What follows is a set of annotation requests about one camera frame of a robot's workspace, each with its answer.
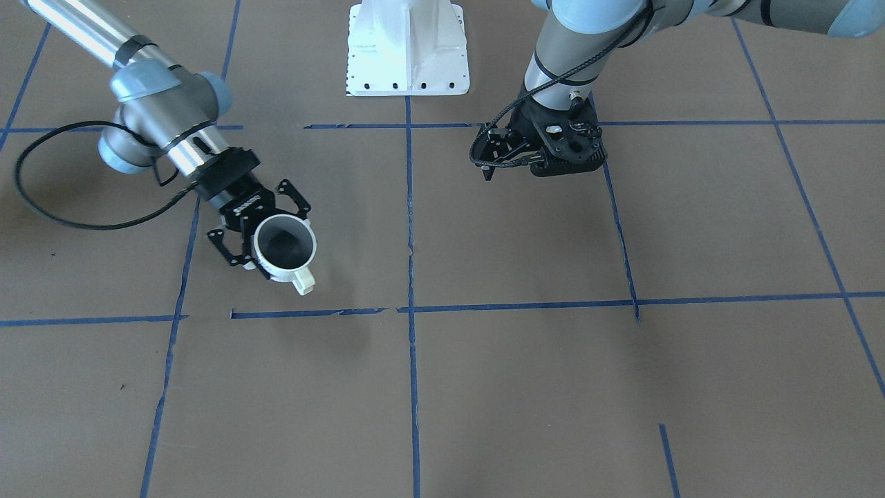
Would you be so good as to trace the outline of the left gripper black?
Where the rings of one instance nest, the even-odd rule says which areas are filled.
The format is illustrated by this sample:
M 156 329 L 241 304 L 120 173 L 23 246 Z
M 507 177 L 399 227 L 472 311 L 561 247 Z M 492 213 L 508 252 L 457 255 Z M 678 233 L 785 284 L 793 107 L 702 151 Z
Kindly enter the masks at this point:
M 537 152 L 529 151 L 531 142 L 521 139 L 522 135 L 509 127 L 497 127 L 491 123 L 485 125 L 484 162 L 491 163 L 490 166 L 483 166 L 485 182 L 493 179 L 497 167 L 521 167 L 537 163 Z

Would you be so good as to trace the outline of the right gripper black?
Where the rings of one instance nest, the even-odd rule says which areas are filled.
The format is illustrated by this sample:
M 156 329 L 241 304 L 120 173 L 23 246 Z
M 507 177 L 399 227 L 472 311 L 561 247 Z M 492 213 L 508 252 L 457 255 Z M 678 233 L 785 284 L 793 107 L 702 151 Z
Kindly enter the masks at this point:
M 252 150 L 231 147 L 199 168 L 192 180 L 196 183 L 200 198 L 218 211 L 222 226 L 226 229 L 208 231 L 208 241 L 230 267 L 256 269 L 266 280 L 270 280 L 268 271 L 253 255 L 252 243 L 246 235 L 240 233 L 243 231 L 241 218 L 246 216 L 253 223 L 259 223 L 263 218 L 277 212 L 274 192 L 263 186 L 252 172 L 259 164 L 260 160 Z M 282 179 L 275 190 L 278 195 L 287 196 L 296 205 L 295 217 L 302 221 L 308 220 L 312 205 L 291 180 Z M 234 231 L 240 239 L 239 253 L 231 252 L 225 245 L 225 235 L 234 234 Z

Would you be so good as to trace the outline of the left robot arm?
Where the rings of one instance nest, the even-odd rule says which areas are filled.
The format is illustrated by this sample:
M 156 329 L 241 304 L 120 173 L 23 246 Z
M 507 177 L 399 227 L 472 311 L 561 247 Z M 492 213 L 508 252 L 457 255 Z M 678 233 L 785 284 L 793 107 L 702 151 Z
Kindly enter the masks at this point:
M 469 160 L 490 181 L 527 167 L 536 177 L 593 172 L 606 164 L 595 82 L 610 54 L 699 15 L 835 38 L 883 26 L 882 1 L 541 1 L 547 13 L 515 101 L 483 124 Z

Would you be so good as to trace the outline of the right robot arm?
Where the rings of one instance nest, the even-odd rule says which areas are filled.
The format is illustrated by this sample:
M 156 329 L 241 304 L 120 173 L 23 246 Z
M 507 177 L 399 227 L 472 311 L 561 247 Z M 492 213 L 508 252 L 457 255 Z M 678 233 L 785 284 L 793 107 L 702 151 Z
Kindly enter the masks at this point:
M 157 218 L 195 192 L 221 218 L 207 238 L 231 267 L 257 269 L 301 295 L 313 290 L 309 267 L 318 242 L 308 219 L 310 204 L 288 179 L 274 189 L 263 186 L 254 174 L 260 163 L 256 154 L 222 136 L 218 118 L 233 100 L 224 79 L 190 72 L 97 1 L 26 1 L 25 6 L 113 70 L 109 86 L 119 103 L 110 122 L 58 127 L 19 155 L 14 187 L 32 211 L 70 228 L 122 230 Z M 186 177 L 187 187 L 164 207 L 126 223 L 75 223 L 39 207 L 22 183 L 25 159 L 54 136 L 92 126 L 102 128 L 97 150 L 108 167 L 123 174 L 155 171 L 157 160 L 165 157 Z

